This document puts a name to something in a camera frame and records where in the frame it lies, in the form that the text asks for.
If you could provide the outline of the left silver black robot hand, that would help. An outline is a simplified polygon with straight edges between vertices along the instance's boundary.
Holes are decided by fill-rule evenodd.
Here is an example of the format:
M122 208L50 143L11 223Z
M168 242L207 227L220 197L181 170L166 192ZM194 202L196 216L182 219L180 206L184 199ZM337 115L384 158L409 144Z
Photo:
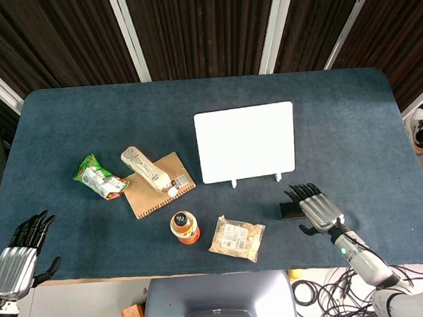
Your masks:
M23 299L32 288L51 279L61 266L62 258L57 256L45 272L35 273L37 259L54 220L55 215L42 211L14 231L9 246L0 255L0 307L7 301Z

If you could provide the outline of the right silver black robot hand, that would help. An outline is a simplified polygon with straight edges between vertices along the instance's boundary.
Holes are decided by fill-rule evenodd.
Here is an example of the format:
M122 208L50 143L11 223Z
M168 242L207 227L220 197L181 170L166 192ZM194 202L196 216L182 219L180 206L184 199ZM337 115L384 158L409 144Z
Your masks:
M304 234L325 234L345 224L343 212L314 183L290 185L284 193L298 205L312 224L311 228L303 224L299 226Z

